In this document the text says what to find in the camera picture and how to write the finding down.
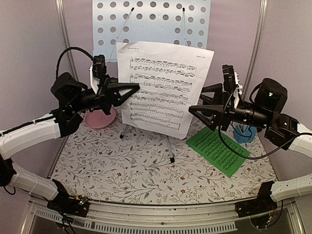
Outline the green paper sheet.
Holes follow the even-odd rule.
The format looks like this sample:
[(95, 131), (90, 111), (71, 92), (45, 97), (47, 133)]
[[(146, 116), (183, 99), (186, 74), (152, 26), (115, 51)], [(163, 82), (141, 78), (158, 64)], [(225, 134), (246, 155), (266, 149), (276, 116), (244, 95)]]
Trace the green paper sheet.
[(222, 143), (217, 131), (207, 127), (189, 138), (186, 143), (229, 178), (245, 162), (244, 157), (239, 157)]

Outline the white sheet music page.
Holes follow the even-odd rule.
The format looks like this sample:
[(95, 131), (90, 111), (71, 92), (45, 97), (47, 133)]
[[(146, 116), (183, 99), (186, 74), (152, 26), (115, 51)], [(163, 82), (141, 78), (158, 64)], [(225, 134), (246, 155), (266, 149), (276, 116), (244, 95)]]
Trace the white sheet music page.
[(192, 121), (214, 51), (137, 41), (117, 43), (119, 82), (139, 84), (121, 106), (122, 122), (142, 130), (184, 139)]

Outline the light blue music stand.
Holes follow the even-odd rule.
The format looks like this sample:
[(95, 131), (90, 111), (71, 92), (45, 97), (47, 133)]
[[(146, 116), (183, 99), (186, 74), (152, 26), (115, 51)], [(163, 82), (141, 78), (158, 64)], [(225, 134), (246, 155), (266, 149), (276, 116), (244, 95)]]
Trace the light blue music stand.
[(118, 79), (119, 42), (161, 42), (207, 49), (210, 5), (208, 0), (95, 0), (93, 54), (104, 55), (106, 75)]

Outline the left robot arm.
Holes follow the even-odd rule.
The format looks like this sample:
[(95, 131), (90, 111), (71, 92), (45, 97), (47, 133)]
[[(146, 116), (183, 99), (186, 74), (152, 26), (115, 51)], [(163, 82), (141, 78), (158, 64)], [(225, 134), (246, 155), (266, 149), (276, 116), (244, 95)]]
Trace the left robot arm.
[(15, 164), (16, 153), (47, 140), (63, 138), (77, 131), (83, 121), (80, 113), (102, 110), (110, 115), (112, 107), (121, 106), (140, 89), (137, 83), (119, 83), (104, 75), (97, 90), (76, 81), (68, 72), (61, 74), (51, 87), (58, 108), (44, 116), (0, 133), (0, 185), (17, 187), (52, 201), (61, 211), (73, 204), (64, 186), (56, 180), (42, 178)]

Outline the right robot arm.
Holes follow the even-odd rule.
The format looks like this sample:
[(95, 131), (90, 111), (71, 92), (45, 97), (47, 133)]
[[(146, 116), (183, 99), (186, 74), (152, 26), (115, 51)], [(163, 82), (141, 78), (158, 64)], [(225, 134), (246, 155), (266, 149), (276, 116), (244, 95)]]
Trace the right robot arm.
[[(226, 81), (202, 89), (202, 93), (214, 92), (214, 97), (200, 94), (203, 105), (189, 107), (189, 113), (202, 121), (210, 130), (218, 128), (221, 142), (236, 155), (251, 160), (272, 155), (279, 149), (291, 150), (312, 158), (312, 131), (305, 125), (281, 111), (287, 100), (287, 89), (271, 78), (265, 78), (250, 95), (250, 102), (241, 98), (238, 81)], [(277, 148), (266, 155), (248, 158), (231, 149), (221, 136), (230, 123), (236, 122), (255, 127), (258, 132), (265, 129), (265, 138)], [(312, 175), (286, 181), (262, 183), (257, 197), (248, 205), (261, 213), (270, 205), (284, 199), (312, 194)]]

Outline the pink plate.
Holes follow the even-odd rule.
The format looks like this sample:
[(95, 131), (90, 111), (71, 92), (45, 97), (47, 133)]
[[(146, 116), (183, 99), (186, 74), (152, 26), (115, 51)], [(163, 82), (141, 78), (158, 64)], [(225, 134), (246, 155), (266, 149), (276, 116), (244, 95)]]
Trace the pink plate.
[(109, 115), (106, 115), (102, 110), (88, 112), (84, 117), (84, 121), (92, 129), (102, 129), (111, 125), (115, 118), (116, 111), (112, 108)]

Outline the blue metronome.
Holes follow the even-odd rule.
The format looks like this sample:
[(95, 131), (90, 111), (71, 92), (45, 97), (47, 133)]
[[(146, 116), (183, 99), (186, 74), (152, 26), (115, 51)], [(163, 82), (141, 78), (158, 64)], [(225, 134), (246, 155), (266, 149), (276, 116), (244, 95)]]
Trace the blue metronome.
[(233, 128), (233, 135), (237, 143), (251, 143), (256, 136), (256, 128), (252, 126), (245, 126), (242, 124), (236, 124), (234, 125), (231, 123), (231, 126)]

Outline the right aluminium frame post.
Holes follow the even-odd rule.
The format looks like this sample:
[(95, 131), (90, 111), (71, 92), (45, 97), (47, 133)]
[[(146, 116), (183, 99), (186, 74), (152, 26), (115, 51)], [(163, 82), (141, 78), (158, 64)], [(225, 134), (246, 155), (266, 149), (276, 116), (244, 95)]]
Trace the right aluminium frame post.
[(260, 48), (260, 42), (261, 42), (261, 38), (262, 38), (264, 26), (265, 26), (267, 6), (268, 6), (268, 0), (260, 1), (260, 8), (259, 8), (256, 31), (255, 31), (253, 49), (252, 49), (249, 66), (247, 69), (246, 80), (245, 80), (246, 88), (249, 87), (251, 80), (252, 80), (253, 73), (254, 73), (254, 68), (256, 65), (256, 60), (257, 60), (257, 56), (258, 56), (258, 52)]

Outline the aluminium frame post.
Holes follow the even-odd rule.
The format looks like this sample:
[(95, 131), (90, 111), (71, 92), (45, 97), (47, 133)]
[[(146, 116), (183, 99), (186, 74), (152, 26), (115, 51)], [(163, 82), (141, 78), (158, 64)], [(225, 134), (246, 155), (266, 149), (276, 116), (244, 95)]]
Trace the aluminium frame post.
[[(64, 10), (64, 6), (63, 6), (63, 0), (55, 0), (55, 4), (56, 4), (56, 10), (57, 10), (57, 16), (58, 16), (58, 22), (59, 22), (61, 37), (63, 40), (63, 44), (65, 46), (65, 49), (67, 49), (71, 46), (71, 44), (70, 44), (70, 38), (69, 38), (68, 28), (67, 28), (67, 24), (66, 24), (66, 17), (65, 17), (65, 10)], [(72, 72), (73, 77), (77, 81), (79, 81), (72, 51), (67, 52), (67, 59), (68, 59), (70, 70)]]
[(256, 60), (257, 60), (257, 56), (258, 56), (258, 52), (260, 48), (260, 42), (261, 42), (261, 38), (262, 38), (264, 26), (265, 26), (267, 6), (268, 6), (268, 0), (260, 1), (260, 8), (259, 8), (256, 31), (255, 31), (253, 49), (252, 49), (249, 66), (247, 69), (246, 80), (245, 80), (246, 88), (249, 87), (251, 80), (252, 80), (253, 73), (254, 73), (254, 68), (256, 65)]

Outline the left aluminium frame post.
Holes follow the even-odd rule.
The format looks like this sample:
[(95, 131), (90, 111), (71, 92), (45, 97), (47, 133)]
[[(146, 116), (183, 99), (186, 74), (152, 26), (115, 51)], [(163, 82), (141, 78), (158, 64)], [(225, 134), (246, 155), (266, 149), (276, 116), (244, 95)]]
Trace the left aluminium frame post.
[[(55, 4), (56, 4), (56, 10), (57, 10), (57, 16), (58, 16), (58, 22), (59, 22), (61, 37), (63, 40), (63, 44), (65, 46), (65, 49), (67, 49), (71, 46), (71, 44), (70, 44), (70, 38), (69, 38), (68, 28), (67, 28), (67, 24), (66, 24), (66, 17), (65, 17), (65, 10), (64, 10), (64, 6), (63, 6), (63, 0), (55, 0)], [(79, 81), (72, 51), (67, 52), (67, 59), (68, 59), (70, 70), (72, 72), (73, 77), (77, 81)]]

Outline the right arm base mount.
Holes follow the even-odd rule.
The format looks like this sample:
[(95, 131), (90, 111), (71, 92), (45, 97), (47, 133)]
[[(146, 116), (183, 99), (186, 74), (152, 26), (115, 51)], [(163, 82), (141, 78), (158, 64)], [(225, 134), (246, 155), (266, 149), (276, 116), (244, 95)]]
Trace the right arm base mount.
[(277, 203), (270, 196), (256, 197), (254, 199), (235, 203), (235, 211), (239, 218), (249, 217), (253, 227), (258, 230), (266, 229), (276, 223)]

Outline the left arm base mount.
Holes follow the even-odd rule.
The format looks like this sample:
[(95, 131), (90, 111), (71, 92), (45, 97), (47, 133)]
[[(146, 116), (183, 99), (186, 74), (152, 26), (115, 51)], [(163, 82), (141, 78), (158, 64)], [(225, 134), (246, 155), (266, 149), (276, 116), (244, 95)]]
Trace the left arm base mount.
[(70, 197), (58, 194), (53, 200), (49, 200), (47, 208), (62, 214), (86, 217), (89, 211), (89, 202), (82, 196)]

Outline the front aluminium rail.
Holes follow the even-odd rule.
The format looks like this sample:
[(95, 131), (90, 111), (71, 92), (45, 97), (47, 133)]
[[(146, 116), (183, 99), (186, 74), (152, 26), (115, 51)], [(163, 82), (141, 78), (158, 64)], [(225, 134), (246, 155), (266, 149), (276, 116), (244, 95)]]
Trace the front aluminium rail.
[(86, 217), (62, 216), (31, 197), (23, 234), (304, 234), (294, 199), (277, 210), (240, 217), (235, 202), (152, 206), (90, 202)]

